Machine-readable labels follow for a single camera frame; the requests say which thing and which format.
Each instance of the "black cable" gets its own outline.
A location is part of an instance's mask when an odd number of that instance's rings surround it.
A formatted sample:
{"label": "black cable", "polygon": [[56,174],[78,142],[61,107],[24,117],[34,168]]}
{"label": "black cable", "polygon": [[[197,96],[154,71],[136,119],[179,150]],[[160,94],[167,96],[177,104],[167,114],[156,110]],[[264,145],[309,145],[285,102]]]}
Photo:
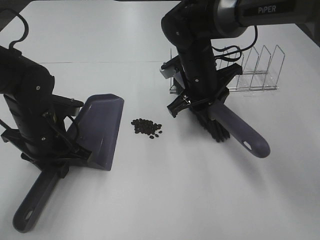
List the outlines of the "black cable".
{"label": "black cable", "polygon": [[230,55],[232,55],[232,54],[237,54],[237,53],[242,54],[242,52],[251,49],[251,48],[256,44],[257,40],[258,40],[258,27],[257,27],[257,26],[254,26],[254,40],[253,40],[253,43],[252,43],[250,46],[245,47],[245,48],[243,48],[243,49],[240,49],[238,46],[232,45],[232,46],[229,46],[229,47],[226,47],[226,48],[223,48],[223,49],[219,49],[218,52],[221,52],[221,50],[224,50],[224,49],[225,49],[224,51],[226,51],[226,50],[228,50],[228,49],[230,49],[230,48],[237,48],[237,51],[232,51],[232,52],[227,52],[227,53],[225,53],[225,54],[217,55],[217,56],[215,56],[215,58],[216,58],[216,59],[222,59],[223,57],[230,56]]}
{"label": "black cable", "polygon": [[22,37],[19,39],[19,40],[15,40],[15,41],[12,41],[10,44],[9,44],[9,49],[10,50],[13,50],[14,49],[14,45],[16,43],[19,43],[19,42],[22,42],[23,40],[26,39],[26,37],[28,36],[28,33],[29,33],[29,25],[27,23],[27,21],[24,19],[23,16],[21,16],[18,12],[16,12],[15,10],[11,9],[11,8],[2,8],[0,7],[0,13],[2,13],[3,11],[9,11],[11,13],[13,13],[15,16],[17,16],[22,22],[23,22],[23,25],[24,25],[24,33],[22,35]]}
{"label": "black cable", "polygon": [[72,124],[74,125],[75,127],[75,130],[76,130],[76,134],[75,134],[75,137],[74,137],[74,141],[76,142],[78,140],[78,137],[79,137],[79,134],[80,134],[80,129],[79,129],[79,126],[78,124],[76,123],[76,121],[73,119],[72,116],[70,115],[67,115],[67,117],[71,120]]}
{"label": "black cable", "polygon": [[48,113],[44,113],[42,115],[45,119],[46,122],[49,124],[49,126],[58,134],[60,135],[60,137],[62,138],[62,140],[65,142],[65,144],[68,146],[68,148],[70,149],[70,151],[72,151],[73,153],[78,152],[79,150],[79,146],[77,144],[74,143],[73,139],[71,139],[67,133],[61,129],[58,128],[58,126],[56,125],[56,123],[52,120],[52,118],[50,117],[50,115]]}
{"label": "black cable", "polygon": [[229,49],[232,49],[232,48],[236,48],[237,49],[237,53],[240,53],[240,55],[238,56],[238,57],[235,57],[235,58],[230,58],[230,57],[225,57],[225,56],[223,56],[223,55],[217,55],[217,56],[215,56],[214,58],[215,59],[221,59],[221,60],[224,60],[224,61],[227,61],[227,62],[236,62],[236,61],[238,61],[241,57],[242,57],[242,55],[243,55],[243,53],[242,53],[242,50],[240,49],[240,47],[238,47],[238,46],[236,46],[236,45],[231,45],[231,46],[228,46],[228,47],[225,47],[225,48],[215,48],[215,47],[212,47],[214,50],[216,50],[217,52],[225,52],[225,51],[227,51],[227,50],[229,50]]}
{"label": "black cable", "polygon": [[0,125],[5,128],[5,130],[11,129],[4,121],[0,119]]}

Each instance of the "wire rack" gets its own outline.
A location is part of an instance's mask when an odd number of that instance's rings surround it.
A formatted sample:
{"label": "wire rack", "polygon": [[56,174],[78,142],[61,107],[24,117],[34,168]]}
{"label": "wire rack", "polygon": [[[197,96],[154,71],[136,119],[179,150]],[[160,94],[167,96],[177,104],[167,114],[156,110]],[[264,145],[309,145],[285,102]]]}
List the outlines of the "wire rack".
{"label": "wire rack", "polygon": [[[239,53],[231,55],[230,58],[238,57]],[[272,54],[269,49],[263,45],[261,51],[252,47],[247,55],[243,53],[242,57],[236,62],[242,66],[243,74],[237,75],[227,86],[230,92],[250,92],[276,90],[279,87],[279,79],[283,64],[286,58],[285,52],[279,45],[276,45]],[[225,68],[233,63],[216,61],[216,69]],[[170,93],[177,94],[177,88],[174,80],[170,80]]]}

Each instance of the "purple dustpan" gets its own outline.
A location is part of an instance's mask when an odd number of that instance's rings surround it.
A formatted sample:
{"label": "purple dustpan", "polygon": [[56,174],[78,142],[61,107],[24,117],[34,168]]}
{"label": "purple dustpan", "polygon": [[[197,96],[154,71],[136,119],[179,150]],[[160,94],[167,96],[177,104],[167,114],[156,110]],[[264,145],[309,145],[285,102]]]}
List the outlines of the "purple dustpan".
{"label": "purple dustpan", "polygon": [[[79,126],[76,142],[92,152],[89,168],[111,170],[124,102],[113,94],[93,95],[75,118]],[[71,137],[76,135],[73,124],[67,133]]]}

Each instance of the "pile of coffee beans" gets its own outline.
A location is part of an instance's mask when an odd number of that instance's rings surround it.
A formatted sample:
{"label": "pile of coffee beans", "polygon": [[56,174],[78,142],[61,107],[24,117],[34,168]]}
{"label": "pile of coffee beans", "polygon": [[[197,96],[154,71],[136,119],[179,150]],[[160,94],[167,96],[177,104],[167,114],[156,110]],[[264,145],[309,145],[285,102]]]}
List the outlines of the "pile of coffee beans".
{"label": "pile of coffee beans", "polygon": [[131,124],[134,125],[134,132],[136,134],[147,134],[151,139],[159,137],[159,135],[156,132],[160,130],[162,127],[161,124],[157,124],[151,120],[146,120],[142,118],[133,120]]}

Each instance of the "white tabletop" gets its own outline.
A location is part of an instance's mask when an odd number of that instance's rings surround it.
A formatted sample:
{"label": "white tabletop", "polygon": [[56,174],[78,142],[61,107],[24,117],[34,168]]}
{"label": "white tabletop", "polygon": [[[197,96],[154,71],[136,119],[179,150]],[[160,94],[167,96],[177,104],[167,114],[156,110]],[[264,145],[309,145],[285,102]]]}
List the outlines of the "white tabletop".
{"label": "white tabletop", "polygon": [[[259,159],[233,137],[214,142],[189,111],[175,119],[168,113],[175,96],[159,68],[172,46],[160,20],[173,5],[34,1],[22,11],[30,35],[16,48],[44,63],[55,94],[85,101],[113,93],[125,103],[112,170],[72,167],[29,233],[17,232],[12,217],[40,172],[0,144],[1,240],[319,239],[319,47],[294,25],[259,27],[258,46],[286,52],[280,89],[232,93],[226,101],[269,142],[270,156]],[[19,29],[14,20],[0,44],[7,47]],[[215,43],[245,46],[252,38],[250,29]],[[13,127],[4,100],[0,107]],[[162,124],[163,134],[135,134],[136,118]]]}

